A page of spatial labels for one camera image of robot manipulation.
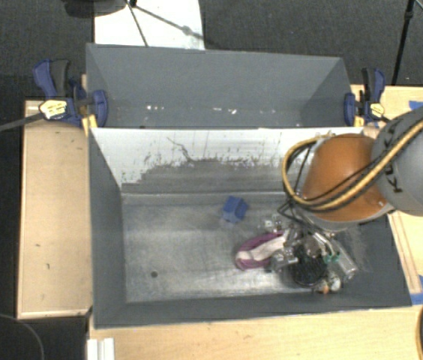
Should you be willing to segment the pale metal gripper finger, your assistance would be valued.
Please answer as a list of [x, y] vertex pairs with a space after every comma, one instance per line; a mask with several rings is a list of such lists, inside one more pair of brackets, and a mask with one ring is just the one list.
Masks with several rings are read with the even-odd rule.
[[283, 221], [280, 218], [265, 219], [262, 228], [266, 233], [284, 233]]
[[270, 270], [272, 272], [281, 272], [289, 266], [295, 265], [299, 259], [294, 255], [287, 255], [284, 252], [276, 252], [270, 259]]

